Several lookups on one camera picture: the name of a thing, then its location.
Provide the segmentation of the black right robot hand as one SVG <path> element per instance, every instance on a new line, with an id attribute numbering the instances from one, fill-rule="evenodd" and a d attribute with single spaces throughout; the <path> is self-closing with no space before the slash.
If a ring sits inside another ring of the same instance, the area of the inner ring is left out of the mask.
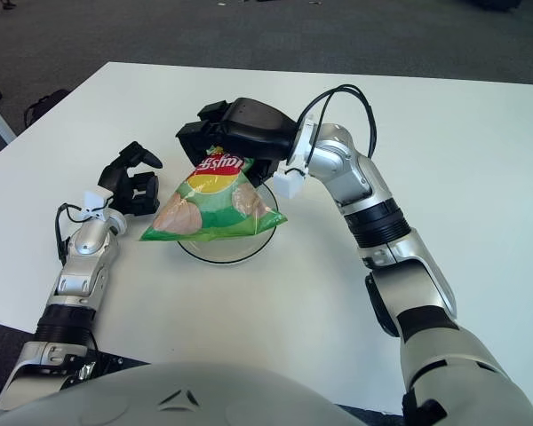
<path id="1" fill-rule="evenodd" d="M 238 98 L 204 106 L 197 122 L 178 131 L 184 152 L 198 165 L 212 147 L 252 160 L 245 176 L 254 186 L 274 175 L 279 163 L 290 158 L 298 125 L 283 112 L 255 99 Z"/>

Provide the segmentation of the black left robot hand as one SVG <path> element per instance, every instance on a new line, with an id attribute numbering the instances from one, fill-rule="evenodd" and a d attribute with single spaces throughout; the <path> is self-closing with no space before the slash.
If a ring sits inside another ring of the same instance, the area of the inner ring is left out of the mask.
<path id="1" fill-rule="evenodd" d="M 156 213 L 159 180 L 153 171 L 130 176 L 128 169 L 144 163 L 154 169 L 161 169 L 162 162 L 137 141 L 126 146 L 101 172 L 98 185 L 112 195 L 108 206 L 123 215 L 145 216 Z"/>

